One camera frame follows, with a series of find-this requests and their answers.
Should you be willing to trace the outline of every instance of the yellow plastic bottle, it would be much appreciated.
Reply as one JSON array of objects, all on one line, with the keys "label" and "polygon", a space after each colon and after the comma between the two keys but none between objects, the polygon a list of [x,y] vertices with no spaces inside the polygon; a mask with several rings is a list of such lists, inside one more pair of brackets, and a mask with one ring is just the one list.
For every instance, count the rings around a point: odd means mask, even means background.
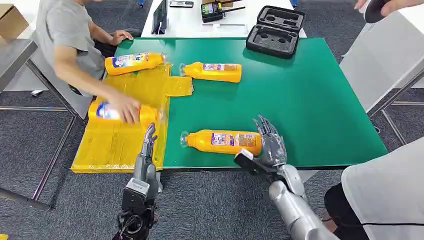
[{"label": "yellow plastic bottle", "polygon": [[194,133],[181,133],[183,148],[190,146],[202,152],[237,154],[246,149],[253,155],[261,153],[261,135],[251,131],[201,130]]},{"label": "yellow plastic bottle", "polygon": [[[90,119],[121,120],[118,111],[107,101],[95,100],[88,108]],[[142,124],[150,124],[161,118],[160,112],[149,105],[143,104],[139,110],[139,119]]]},{"label": "yellow plastic bottle", "polygon": [[106,58],[104,66],[108,74],[120,75],[142,69],[154,69],[158,65],[163,64],[165,58],[163,53],[152,52],[113,56]]},{"label": "yellow plastic bottle", "polygon": [[199,61],[179,67],[181,75],[194,79],[239,83],[242,79],[241,64],[201,63]]}]

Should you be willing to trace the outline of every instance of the person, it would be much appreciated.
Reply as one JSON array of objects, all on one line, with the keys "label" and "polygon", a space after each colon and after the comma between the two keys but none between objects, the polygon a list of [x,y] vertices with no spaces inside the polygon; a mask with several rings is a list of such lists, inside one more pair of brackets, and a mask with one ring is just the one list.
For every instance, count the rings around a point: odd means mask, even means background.
[{"label": "person", "polygon": [[102,0],[41,0],[36,22],[38,44],[57,77],[74,92],[90,98],[100,96],[116,108],[124,122],[136,123],[140,103],[101,81],[105,56],[113,56],[116,46],[133,36],[125,30],[109,34],[97,26],[84,6],[89,1]]},{"label": "person", "polygon": [[[367,0],[358,0],[355,4],[355,9],[360,9],[367,2]],[[387,17],[389,14],[396,10],[406,7],[417,6],[424,3],[424,0],[385,0],[384,6],[381,8],[381,15]]]},{"label": "person", "polygon": [[[367,0],[358,0],[360,9]],[[424,4],[390,0],[381,15]],[[341,240],[421,240],[424,236],[424,137],[368,162],[349,166],[324,196],[324,225]]]}]

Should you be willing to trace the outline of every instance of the black carrying case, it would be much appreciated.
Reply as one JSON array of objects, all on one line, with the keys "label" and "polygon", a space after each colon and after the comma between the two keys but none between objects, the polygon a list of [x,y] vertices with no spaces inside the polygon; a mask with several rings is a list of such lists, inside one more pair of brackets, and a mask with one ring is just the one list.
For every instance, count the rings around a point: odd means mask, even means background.
[{"label": "black carrying case", "polygon": [[299,41],[305,13],[276,6],[264,6],[246,39],[255,52],[291,59]]}]

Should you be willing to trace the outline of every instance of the robotic arm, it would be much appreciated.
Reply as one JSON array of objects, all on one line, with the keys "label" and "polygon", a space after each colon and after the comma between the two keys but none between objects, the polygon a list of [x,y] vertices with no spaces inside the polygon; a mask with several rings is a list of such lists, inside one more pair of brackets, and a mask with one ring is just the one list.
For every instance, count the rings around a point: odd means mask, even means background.
[{"label": "robotic arm", "polygon": [[157,223],[155,197],[159,192],[156,167],[152,161],[153,146],[158,138],[151,123],[144,135],[141,152],[137,155],[134,176],[123,189],[122,211],[118,214],[119,230],[113,240],[145,240]]},{"label": "robotic arm", "polygon": [[[263,154],[254,158],[242,149],[234,158],[240,167],[252,174],[273,173],[277,178],[269,186],[269,198],[276,205],[294,240],[339,240],[329,232],[308,205],[305,187],[298,170],[287,164],[283,138],[264,117],[254,119],[261,134]],[[152,162],[157,138],[155,124],[147,128],[140,154],[135,161],[134,176],[123,190],[122,212],[118,215],[119,230],[113,240],[146,240],[157,223],[155,197],[159,192],[156,167]]]},{"label": "robotic arm", "polygon": [[298,170],[287,164],[283,138],[266,118],[259,115],[259,119],[261,124],[253,121],[262,137],[262,157],[254,158],[252,153],[243,149],[235,156],[234,162],[253,174],[266,172],[275,175],[277,180],[268,189],[269,198],[294,240],[338,240],[309,206]]}]

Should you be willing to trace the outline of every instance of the robot finger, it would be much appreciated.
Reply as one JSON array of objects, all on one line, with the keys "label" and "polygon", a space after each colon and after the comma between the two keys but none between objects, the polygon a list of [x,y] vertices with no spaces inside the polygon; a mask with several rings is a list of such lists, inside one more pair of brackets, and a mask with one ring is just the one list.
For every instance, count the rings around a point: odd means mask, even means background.
[{"label": "robot finger", "polygon": [[261,115],[258,115],[260,121],[262,122],[262,126],[263,126],[263,134],[269,134],[271,132],[270,126],[269,126],[269,121],[264,118]]},{"label": "robot finger", "polygon": [[278,135],[278,131],[277,131],[276,127],[274,125],[272,125],[271,123],[269,124],[269,129],[271,130],[272,134]]},{"label": "robot finger", "polygon": [[261,125],[259,125],[258,120],[254,119],[254,118],[253,118],[252,120],[253,120],[254,124],[256,125],[257,132],[258,132],[261,136],[263,136],[263,135],[264,135],[264,131],[262,130]]}]

